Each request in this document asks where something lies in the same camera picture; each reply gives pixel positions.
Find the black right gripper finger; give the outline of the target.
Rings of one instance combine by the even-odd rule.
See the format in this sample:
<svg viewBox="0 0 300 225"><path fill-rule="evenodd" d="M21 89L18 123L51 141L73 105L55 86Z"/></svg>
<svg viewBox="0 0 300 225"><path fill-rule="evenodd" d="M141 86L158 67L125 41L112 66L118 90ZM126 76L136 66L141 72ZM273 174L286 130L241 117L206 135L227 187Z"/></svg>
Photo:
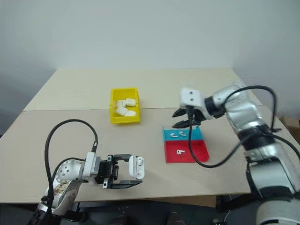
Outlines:
<svg viewBox="0 0 300 225"><path fill-rule="evenodd" d="M173 113L172 117L173 117L173 118L174 118L174 117L179 117L179 116L183 116L183 115L185 115L185 114L187 114L186 109L180 108L180 109L176 110L176 111Z"/></svg>
<svg viewBox="0 0 300 225"><path fill-rule="evenodd" d="M190 120L182 120L179 122L176 122L174 125L172 125L172 128L174 129L184 129L188 128L191 126L191 121Z"/></svg>

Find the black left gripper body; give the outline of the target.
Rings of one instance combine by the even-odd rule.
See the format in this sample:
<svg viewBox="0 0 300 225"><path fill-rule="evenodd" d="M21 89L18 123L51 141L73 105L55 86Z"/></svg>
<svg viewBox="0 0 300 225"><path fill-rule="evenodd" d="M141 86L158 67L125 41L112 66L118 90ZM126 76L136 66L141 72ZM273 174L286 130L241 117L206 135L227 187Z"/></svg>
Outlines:
<svg viewBox="0 0 300 225"><path fill-rule="evenodd" d="M116 155L108 155L106 160L99 163L99 170L95 177L97 184L102 184L103 188L118 189L119 184L114 183L118 179L118 159Z"/></svg>

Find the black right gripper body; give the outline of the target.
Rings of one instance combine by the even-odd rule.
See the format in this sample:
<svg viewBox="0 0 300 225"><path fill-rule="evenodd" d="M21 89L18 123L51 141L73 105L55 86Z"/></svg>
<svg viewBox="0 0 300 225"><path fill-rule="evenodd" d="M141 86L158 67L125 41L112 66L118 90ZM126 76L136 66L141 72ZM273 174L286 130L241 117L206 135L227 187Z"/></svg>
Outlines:
<svg viewBox="0 0 300 225"><path fill-rule="evenodd" d="M200 110L195 109L193 106L187 106L186 112L189 125L201 125L202 121L207 120L203 113Z"/></svg>

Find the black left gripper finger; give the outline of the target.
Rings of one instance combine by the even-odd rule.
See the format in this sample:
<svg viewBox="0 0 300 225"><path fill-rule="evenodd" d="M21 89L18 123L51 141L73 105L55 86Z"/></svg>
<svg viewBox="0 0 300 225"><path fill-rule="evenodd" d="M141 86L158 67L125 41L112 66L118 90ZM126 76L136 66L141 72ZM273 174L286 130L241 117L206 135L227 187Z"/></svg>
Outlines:
<svg viewBox="0 0 300 225"><path fill-rule="evenodd" d="M132 155L131 154L116 154L114 155L114 160L117 161L125 161L129 162L129 159Z"/></svg>
<svg viewBox="0 0 300 225"><path fill-rule="evenodd" d="M121 180L119 183L112 183L110 189L126 189L141 184L142 180Z"/></svg>

